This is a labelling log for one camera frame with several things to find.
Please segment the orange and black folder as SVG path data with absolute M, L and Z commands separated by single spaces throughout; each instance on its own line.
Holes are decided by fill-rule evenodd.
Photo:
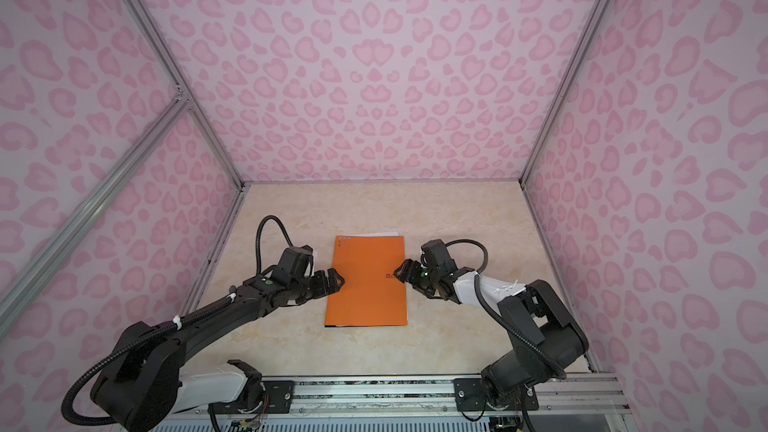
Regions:
M 327 327 L 408 324 L 406 286 L 394 272 L 405 260 L 402 236 L 338 236 L 332 268 L 345 284 L 328 298 Z

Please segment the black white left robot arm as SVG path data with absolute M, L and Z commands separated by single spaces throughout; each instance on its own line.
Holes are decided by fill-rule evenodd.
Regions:
M 261 411 L 266 395 L 262 374 L 247 362 L 227 361 L 228 369 L 244 380 L 233 392 L 195 385 L 182 377 L 182 367 L 235 329 L 280 308 L 333 295 L 344 284 L 333 268 L 290 278 L 285 284 L 273 274 L 259 274 L 186 316 L 157 326 L 138 322 L 124 331 L 110 356 L 100 362 L 90 398 L 109 419 L 129 431 L 149 431 L 159 425 L 177 408 L 185 391 L 202 393 L 194 407 L 229 403 L 242 412 Z

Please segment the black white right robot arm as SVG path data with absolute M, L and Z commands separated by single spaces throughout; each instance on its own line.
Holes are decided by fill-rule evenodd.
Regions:
M 507 333 L 511 350 L 480 373 L 484 400 L 494 408 L 538 384 L 565 379 L 566 369 L 589 350 L 585 333 L 544 280 L 522 285 L 472 268 L 429 267 L 411 259 L 394 277 L 428 299 L 476 306 Z

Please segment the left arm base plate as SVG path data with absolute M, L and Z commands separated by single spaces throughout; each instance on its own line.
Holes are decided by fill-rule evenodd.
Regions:
M 288 414 L 293 402 L 296 382 L 291 380 L 267 380 L 258 385 L 247 385 L 232 402 L 212 405 L 215 414 L 261 415 Z

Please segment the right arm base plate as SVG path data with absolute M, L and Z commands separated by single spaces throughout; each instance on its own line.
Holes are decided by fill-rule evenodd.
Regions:
M 521 412 L 537 411 L 539 402 L 532 387 L 522 385 L 497 390 L 488 380 L 480 377 L 457 378 L 452 381 L 456 408 L 460 412 Z

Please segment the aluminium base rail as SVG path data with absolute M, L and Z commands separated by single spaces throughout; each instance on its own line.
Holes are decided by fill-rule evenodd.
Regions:
M 539 409 L 460 412 L 452 381 L 477 375 L 268 376 L 296 382 L 288 414 L 168 416 L 160 431 L 636 431 L 618 379 L 573 373 L 536 385 Z

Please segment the aluminium corner frame post left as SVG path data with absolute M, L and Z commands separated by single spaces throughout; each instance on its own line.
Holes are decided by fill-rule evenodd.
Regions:
M 181 98 L 188 103 L 189 113 L 202 137 L 211 148 L 214 157 L 223 167 L 230 182 L 238 191 L 243 191 L 245 181 L 237 171 L 233 160 L 216 134 L 211 120 L 206 116 L 189 81 L 184 76 L 180 64 L 174 56 L 168 41 L 152 17 L 144 0 L 122 0 L 133 17 L 147 45 L 152 50 L 162 69 L 168 75 Z

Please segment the aluminium corner frame post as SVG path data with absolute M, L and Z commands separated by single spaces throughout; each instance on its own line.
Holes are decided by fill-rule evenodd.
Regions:
M 555 125 L 555 122 L 563 110 L 566 99 L 576 84 L 579 74 L 589 58 L 591 49 L 597 40 L 600 30 L 603 27 L 611 7 L 616 0 L 596 0 L 589 14 L 586 16 L 584 26 L 578 35 L 573 51 L 570 54 L 567 66 L 564 69 L 562 77 L 558 82 L 555 95 L 545 114 L 542 126 L 534 141 L 531 155 L 522 171 L 519 184 L 522 190 L 525 190 L 534 173 L 536 164 L 543 152 L 547 139 Z
M 238 191 L 243 191 L 245 181 L 237 171 L 233 160 L 216 134 L 211 120 L 206 116 L 189 81 L 184 76 L 180 64 L 174 56 L 168 41 L 152 17 L 144 0 L 122 0 L 133 17 L 147 45 L 152 50 L 162 69 L 168 75 L 181 98 L 188 103 L 189 113 L 202 137 L 211 148 L 214 157 L 223 167 L 230 182 Z

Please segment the diagonal aluminium frame bar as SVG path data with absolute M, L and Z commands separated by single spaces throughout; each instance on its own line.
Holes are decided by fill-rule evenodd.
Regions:
M 6 337 L 27 308 L 61 267 L 62 262 L 82 242 L 96 221 L 106 212 L 137 170 L 187 111 L 189 96 L 179 93 L 158 119 L 116 162 L 105 178 L 69 215 L 39 253 L 21 270 L 1 298 L 1 336 Z

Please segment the aluminium corner frame post right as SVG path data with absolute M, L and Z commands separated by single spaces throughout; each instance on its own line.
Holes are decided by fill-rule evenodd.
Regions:
M 570 54 L 567 66 L 564 69 L 562 77 L 558 82 L 555 95 L 545 114 L 542 126 L 534 141 L 531 155 L 522 171 L 519 184 L 522 190 L 525 190 L 534 173 L 536 164 L 543 152 L 547 139 L 555 125 L 555 122 L 563 110 L 566 99 L 576 84 L 579 74 L 589 58 L 591 49 L 597 40 L 600 30 L 603 27 L 611 7 L 616 0 L 596 0 L 589 14 L 586 16 L 584 26 L 578 35 L 573 51 Z

